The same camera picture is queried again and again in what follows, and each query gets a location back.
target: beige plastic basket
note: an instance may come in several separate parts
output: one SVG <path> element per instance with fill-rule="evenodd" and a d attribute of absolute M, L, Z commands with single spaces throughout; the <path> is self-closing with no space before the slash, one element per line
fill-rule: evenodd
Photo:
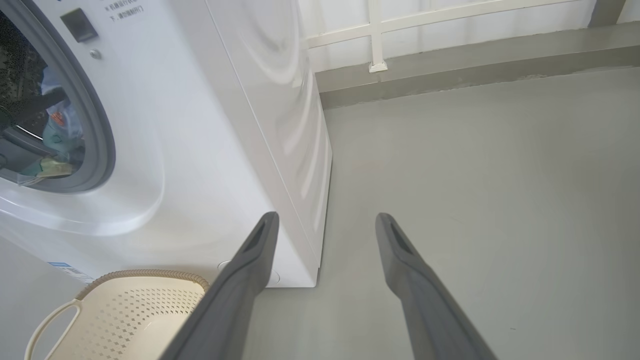
<path fill-rule="evenodd" d="M 44 329 L 71 307 L 76 315 L 45 359 L 157 359 L 208 289 L 205 279 L 186 272 L 112 272 L 49 314 L 24 359 L 31 360 Z"/>

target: washing machine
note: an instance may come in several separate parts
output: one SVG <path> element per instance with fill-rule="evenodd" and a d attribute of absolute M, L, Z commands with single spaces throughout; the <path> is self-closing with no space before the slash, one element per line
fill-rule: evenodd
<path fill-rule="evenodd" d="M 316 285 L 332 150 L 295 0 L 0 10 L 2 237 L 84 282 L 213 280 L 275 210 L 269 286 Z"/>

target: gray floor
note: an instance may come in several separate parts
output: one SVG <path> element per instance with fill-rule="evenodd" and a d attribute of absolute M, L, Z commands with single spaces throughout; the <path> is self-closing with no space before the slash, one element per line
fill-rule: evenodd
<path fill-rule="evenodd" d="M 317 288 L 269 289 L 246 359 L 411 359 L 374 217 L 393 214 L 500 359 L 637 359 L 640 69 L 326 112 Z"/>

